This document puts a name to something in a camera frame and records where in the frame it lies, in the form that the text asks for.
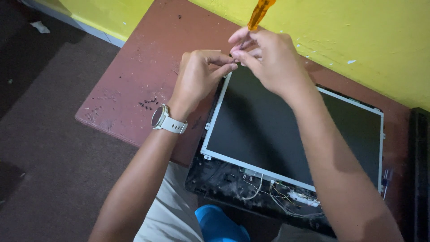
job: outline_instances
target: brown table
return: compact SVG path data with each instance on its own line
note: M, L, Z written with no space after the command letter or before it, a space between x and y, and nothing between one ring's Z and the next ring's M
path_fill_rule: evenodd
M151 131L154 110L175 85L182 53L197 49L229 53L227 42L238 25L186 0L155 0L105 74L76 113L76 119L135 146ZM313 61L302 58L311 78L384 112L383 167L395 170L386 202L400 222L401 188L407 175L409 109ZM156 100L145 104L139 102ZM188 118L189 126L171 160L188 166L206 124L213 94Z

